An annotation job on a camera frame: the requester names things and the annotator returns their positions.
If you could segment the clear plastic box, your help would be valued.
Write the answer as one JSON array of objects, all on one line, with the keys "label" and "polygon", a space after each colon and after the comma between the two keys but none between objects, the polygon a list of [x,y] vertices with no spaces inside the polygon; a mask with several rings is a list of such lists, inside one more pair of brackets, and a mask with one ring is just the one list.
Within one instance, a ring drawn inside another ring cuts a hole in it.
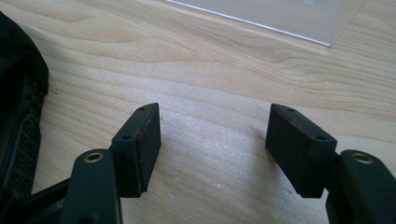
[{"label": "clear plastic box", "polygon": [[367,0],[167,0],[331,46]]}]

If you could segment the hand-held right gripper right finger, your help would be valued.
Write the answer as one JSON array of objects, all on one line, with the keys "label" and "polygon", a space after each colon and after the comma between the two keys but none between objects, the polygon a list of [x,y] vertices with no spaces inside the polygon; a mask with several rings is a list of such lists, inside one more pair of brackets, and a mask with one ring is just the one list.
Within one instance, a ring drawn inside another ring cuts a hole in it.
[{"label": "hand-held right gripper right finger", "polygon": [[321,197],[324,168],[336,145],[330,134],[298,110],[271,104],[265,147],[303,198]]}]

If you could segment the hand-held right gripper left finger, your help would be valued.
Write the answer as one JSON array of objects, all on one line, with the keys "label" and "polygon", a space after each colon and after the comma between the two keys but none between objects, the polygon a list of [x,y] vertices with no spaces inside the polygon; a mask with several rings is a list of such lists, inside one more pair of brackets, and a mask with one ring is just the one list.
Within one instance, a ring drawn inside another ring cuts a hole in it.
[{"label": "hand-held right gripper left finger", "polygon": [[113,153],[120,196],[139,198],[148,190],[161,148],[158,103],[136,109],[113,137]]}]

